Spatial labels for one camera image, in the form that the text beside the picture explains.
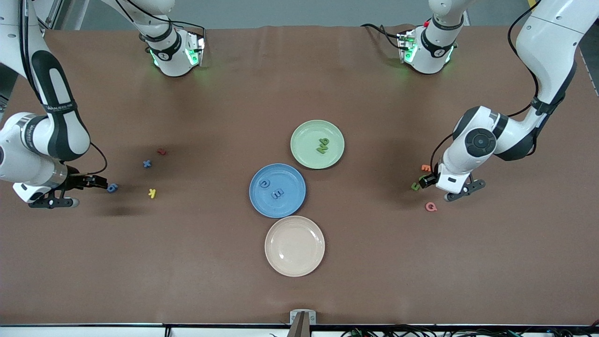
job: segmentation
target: table surface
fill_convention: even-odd
[[[73,191],[33,210],[0,184],[2,323],[589,324],[599,311],[599,104],[579,53],[534,156],[491,158],[487,187],[453,203],[414,192],[434,146],[470,107],[513,113],[533,81],[505,27],[465,27],[439,74],[418,74],[365,28],[208,32],[204,67],[168,78],[136,32],[48,31],[93,141],[120,189]],[[7,115],[42,113],[21,79]],[[309,170],[293,130],[325,119],[346,151]],[[165,148],[161,157],[157,148]],[[153,160],[143,169],[144,160]],[[325,257],[287,278],[264,256],[275,222],[247,196],[256,171],[298,168]],[[93,150],[72,163],[102,165]],[[154,200],[147,196],[156,189]],[[437,203],[429,213],[424,204]]]

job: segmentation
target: blue plate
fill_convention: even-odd
[[[292,215],[301,207],[304,199],[304,177],[287,164],[271,164],[261,168],[250,183],[252,205],[269,218]]]

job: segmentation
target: gray floor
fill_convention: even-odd
[[[100,0],[66,0],[66,3],[58,23],[62,29],[134,29]],[[507,26],[527,8],[527,0],[479,0],[468,9],[468,17],[472,25]],[[177,0],[169,14],[173,20],[197,23],[208,29],[363,23],[390,26],[420,24],[430,15],[426,0]],[[580,47],[591,74],[599,80],[599,27],[591,29]],[[0,65],[0,95],[10,96],[15,78],[14,72]]]

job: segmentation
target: white plate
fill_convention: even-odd
[[[288,216],[270,228],[264,252],[274,270],[285,276],[304,276],[322,261],[325,237],[314,221],[303,216]]]

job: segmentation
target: plate rim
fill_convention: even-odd
[[[339,153],[338,158],[335,161],[333,161],[329,166],[324,166],[324,167],[311,167],[311,166],[308,166],[305,161],[301,161],[301,160],[298,159],[298,156],[296,155],[296,153],[294,151],[293,142],[294,142],[294,137],[295,137],[296,133],[305,124],[312,123],[312,122],[324,122],[326,124],[329,124],[332,127],[334,127],[337,131],[339,131],[339,135],[341,135],[341,139],[343,141],[343,147],[341,148],[341,152]],[[308,169],[312,169],[312,170],[323,170],[325,168],[328,169],[329,167],[331,167],[331,166],[335,165],[337,162],[339,162],[339,160],[341,160],[341,157],[343,156],[343,153],[345,153],[345,137],[343,136],[343,133],[341,132],[341,129],[339,129],[339,127],[336,126],[335,124],[333,124],[333,123],[331,123],[329,121],[325,121],[324,119],[311,119],[309,121],[303,122],[302,124],[300,124],[298,127],[295,128],[295,130],[291,134],[291,139],[289,141],[289,148],[291,149],[291,154],[294,156],[295,161],[297,161],[300,165],[302,165],[304,167],[307,167]]]
[[[309,270],[307,273],[303,273],[301,275],[288,275],[285,274],[283,271],[281,271],[280,269],[276,268],[275,265],[273,264],[273,262],[271,261],[271,259],[268,256],[268,251],[267,251],[267,246],[268,246],[268,238],[271,236],[273,229],[279,225],[280,222],[288,219],[288,218],[300,218],[303,220],[306,220],[309,224],[314,225],[316,227],[316,230],[318,230],[318,233],[320,234],[320,237],[322,238],[322,255],[320,256],[320,258],[318,259],[318,263],[316,263],[316,265],[314,266],[314,268],[312,268],[311,270]],[[322,259],[325,257],[325,251],[326,251],[326,240],[325,240],[325,235],[324,233],[322,233],[322,230],[320,229],[320,227],[318,226],[318,224],[316,224],[316,222],[312,221],[311,219],[306,218],[305,216],[301,216],[301,215],[290,215],[290,216],[286,216],[284,218],[281,218],[279,220],[277,220],[268,230],[268,233],[266,234],[266,238],[264,239],[264,255],[266,255],[266,259],[268,261],[268,264],[270,264],[270,266],[274,269],[274,271],[276,271],[277,273],[283,275],[283,276],[287,276],[287,277],[302,277],[302,276],[306,276],[309,275],[310,273],[312,273],[313,271],[316,270],[316,268],[318,268],[318,266],[320,266],[320,264],[322,263]]]
[[[292,211],[290,214],[287,214],[287,215],[272,216],[272,215],[267,215],[267,214],[264,214],[264,213],[263,213],[261,210],[259,210],[259,209],[258,209],[258,207],[256,207],[256,203],[254,202],[254,199],[252,198],[252,183],[254,183],[254,181],[256,180],[256,177],[258,176],[258,174],[259,174],[260,172],[262,172],[263,170],[266,170],[268,167],[271,167],[271,166],[276,166],[276,165],[283,165],[283,166],[290,167],[290,168],[292,168],[293,170],[295,170],[295,172],[297,172],[297,174],[298,174],[298,175],[301,177],[301,182],[302,182],[302,185],[303,185],[303,187],[304,187],[304,193],[303,193],[303,195],[302,195],[302,200],[301,200],[301,202],[300,202],[299,206],[298,206],[296,209],[294,209],[294,210],[293,210],[293,211]],[[249,191],[248,191],[248,196],[249,196],[249,198],[250,198],[250,203],[252,204],[252,206],[254,207],[254,209],[255,209],[256,211],[258,211],[258,213],[262,214],[263,216],[266,216],[267,218],[271,218],[271,219],[284,219],[284,218],[286,218],[287,216],[291,216],[293,213],[297,212],[297,211],[298,211],[298,209],[300,209],[300,208],[301,208],[301,206],[304,204],[304,202],[305,202],[305,197],[306,197],[306,195],[307,195],[307,192],[308,192],[308,186],[307,186],[307,185],[306,185],[306,183],[305,183],[304,176],[301,174],[301,172],[300,172],[300,171],[299,171],[297,168],[295,168],[295,167],[293,167],[293,166],[291,166],[291,165],[289,165],[289,164],[285,164],[285,163],[272,163],[272,164],[268,164],[268,165],[266,165],[266,166],[263,166],[262,168],[260,168],[260,169],[259,169],[259,170],[258,170],[258,171],[257,171],[257,172],[254,174],[254,176],[252,177],[252,180],[250,180],[250,186],[249,186],[249,189],[248,189],[248,190],[249,190]]]

